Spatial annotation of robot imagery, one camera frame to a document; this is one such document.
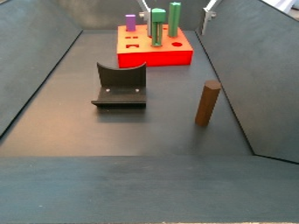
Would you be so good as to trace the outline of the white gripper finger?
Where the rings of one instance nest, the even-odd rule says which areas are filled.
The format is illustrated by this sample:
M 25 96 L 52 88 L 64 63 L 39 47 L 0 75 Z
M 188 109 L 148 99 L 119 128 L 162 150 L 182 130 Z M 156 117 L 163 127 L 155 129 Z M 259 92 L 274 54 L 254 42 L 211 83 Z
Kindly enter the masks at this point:
M 147 24 L 147 36 L 152 36 L 152 22 L 151 22 L 151 8 L 147 5 L 146 0 L 136 0 L 139 3 L 139 6 L 142 8 L 142 11 L 139 12 L 139 17 L 144 19 L 146 24 Z
M 200 34 L 206 33 L 208 22 L 216 17 L 215 9 L 220 4 L 222 0 L 210 0 L 207 6 L 203 8 L 203 20 L 200 25 Z

